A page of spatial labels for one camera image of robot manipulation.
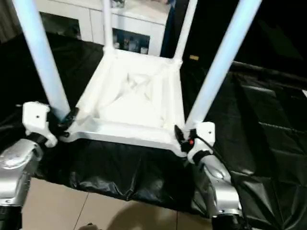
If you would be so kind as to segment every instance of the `cabinet door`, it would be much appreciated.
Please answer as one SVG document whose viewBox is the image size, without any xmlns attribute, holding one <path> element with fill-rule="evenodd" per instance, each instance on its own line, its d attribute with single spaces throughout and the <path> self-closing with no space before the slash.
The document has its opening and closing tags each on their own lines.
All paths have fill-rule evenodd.
<svg viewBox="0 0 307 230">
<path fill-rule="evenodd" d="M 52 0 L 35 0 L 35 2 L 40 12 L 78 20 L 81 39 L 93 41 L 89 9 Z"/>
<path fill-rule="evenodd" d="M 103 12 L 91 10 L 93 41 L 104 45 Z M 159 56 L 161 53 L 165 27 L 161 24 L 112 14 L 112 27 L 149 37 L 148 54 Z"/>
</svg>

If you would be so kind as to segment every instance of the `white bracket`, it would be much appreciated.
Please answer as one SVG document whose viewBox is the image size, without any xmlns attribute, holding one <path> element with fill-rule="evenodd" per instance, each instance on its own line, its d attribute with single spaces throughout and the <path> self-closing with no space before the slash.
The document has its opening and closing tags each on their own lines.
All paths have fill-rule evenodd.
<svg viewBox="0 0 307 230">
<path fill-rule="evenodd" d="M 46 146 L 54 147 L 58 140 L 49 130 L 47 114 L 50 112 L 48 105 L 39 102 L 26 102 L 23 105 L 23 125 L 26 135 L 38 133 L 48 139 Z"/>
</svg>

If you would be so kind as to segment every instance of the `white cabinet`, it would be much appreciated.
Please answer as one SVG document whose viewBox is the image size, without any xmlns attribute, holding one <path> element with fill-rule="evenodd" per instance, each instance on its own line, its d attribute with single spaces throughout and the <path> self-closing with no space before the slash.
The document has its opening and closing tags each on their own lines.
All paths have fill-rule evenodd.
<svg viewBox="0 0 307 230">
<path fill-rule="evenodd" d="M 77 19 L 81 39 L 83 41 L 93 41 L 90 10 L 88 8 L 53 0 L 35 0 L 35 2 L 40 12 Z"/>
<path fill-rule="evenodd" d="M 77 19 L 82 40 L 104 45 L 102 0 L 35 1 L 40 12 Z M 169 11 L 169 5 L 156 1 L 127 0 L 124 8 L 112 9 L 112 26 L 131 37 L 129 32 L 143 35 L 148 54 L 159 56 Z"/>
<path fill-rule="evenodd" d="M 91 20 L 94 42 L 104 45 L 104 31 L 102 26 L 103 12 L 91 10 Z M 138 20 L 135 18 L 112 14 L 112 27 L 119 30 L 148 36 L 148 54 L 154 56 L 160 55 L 165 26 Z"/>
</svg>

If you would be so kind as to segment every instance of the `black tarp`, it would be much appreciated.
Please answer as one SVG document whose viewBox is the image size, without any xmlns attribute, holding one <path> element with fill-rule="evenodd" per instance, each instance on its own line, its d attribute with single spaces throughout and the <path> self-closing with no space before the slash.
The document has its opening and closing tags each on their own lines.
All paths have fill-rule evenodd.
<svg viewBox="0 0 307 230">
<path fill-rule="evenodd" d="M 74 107 L 103 55 L 102 47 L 58 35 L 48 38 Z M 198 63 L 182 66 L 186 115 L 205 74 Z M 293 81 L 233 66 L 206 118 L 216 124 L 215 147 L 237 183 L 250 223 L 261 229 L 307 227 L 307 99 L 298 82 L 287 84 Z M 46 102 L 22 36 L 0 46 L 0 98 L 0 121 L 19 110 L 10 122 L 20 120 L 16 104 Z M 23 135 L 22 128 L 0 132 L 0 149 Z M 195 191 L 194 170 L 170 151 L 80 139 L 59 143 L 46 153 L 36 177 L 206 216 Z"/>
</svg>

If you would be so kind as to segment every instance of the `tile floor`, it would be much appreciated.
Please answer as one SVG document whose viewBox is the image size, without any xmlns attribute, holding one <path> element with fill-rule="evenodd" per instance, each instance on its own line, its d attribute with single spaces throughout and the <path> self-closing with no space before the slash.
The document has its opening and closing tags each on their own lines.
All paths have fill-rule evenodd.
<svg viewBox="0 0 307 230">
<path fill-rule="evenodd" d="M 23 230 L 211 230 L 208 220 L 136 201 L 122 201 L 32 179 Z"/>
</svg>

